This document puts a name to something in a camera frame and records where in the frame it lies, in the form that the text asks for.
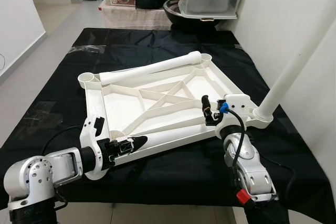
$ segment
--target floor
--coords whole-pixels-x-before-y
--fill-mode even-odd
[[[104,27],[98,11],[100,2],[83,2],[61,8],[38,7],[48,38],[0,86],[0,147],[46,84],[72,43],[86,27]],[[228,208],[205,206],[149,206],[133,204],[70,203],[58,211],[58,221],[96,224],[229,224]],[[309,217],[290,211],[291,223],[318,224]],[[246,224],[240,209],[237,224]],[[0,224],[10,223],[7,209],[0,211]]]

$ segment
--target plastic storage container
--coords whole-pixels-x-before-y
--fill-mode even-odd
[[[240,0],[181,0],[178,3],[186,18],[235,19]]]

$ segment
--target black pot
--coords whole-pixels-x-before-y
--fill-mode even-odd
[[[168,0],[163,4],[163,9],[166,12],[168,19],[175,25],[188,29],[214,29],[214,26],[220,20],[212,18],[185,18],[182,16],[179,3],[180,0]]]

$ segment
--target table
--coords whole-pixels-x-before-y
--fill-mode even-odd
[[[221,71],[260,104],[269,89],[231,32],[86,28],[0,149],[1,181],[12,163],[39,155],[56,132],[83,124],[86,102],[77,81],[79,74],[139,67],[194,50],[211,54]],[[322,223],[336,223],[325,173],[281,107],[274,116],[266,129],[249,128],[248,132],[260,153],[296,171],[288,208]],[[54,139],[47,152],[79,147],[79,133],[64,133]],[[281,196],[291,174],[261,162]],[[222,142],[215,137],[115,167],[101,180],[84,177],[60,192],[77,202],[239,206],[229,186]],[[7,201],[1,184],[1,208]]]

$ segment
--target white tray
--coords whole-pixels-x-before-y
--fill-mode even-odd
[[[102,85],[99,74],[83,73],[78,77],[86,92],[87,115],[85,126],[95,118],[107,120],[96,140],[111,138],[124,140],[125,136],[148,137],[136,152],[115,159],[119,165],[160,151],[168,150],[215,136],[214,126],[205,126],[201,97],[208,95],[213,111],[217,100],[225,94],[242,91],[211,61],[202,54],[197,65],[186,65],[166,71]],[[257,106],[250,101],[250,112]],[[253,115],[247,126],[258,127]],[[81,135],[82,147],[92,146],[89,137]],[[105,173],[90,176],[99,179]]]

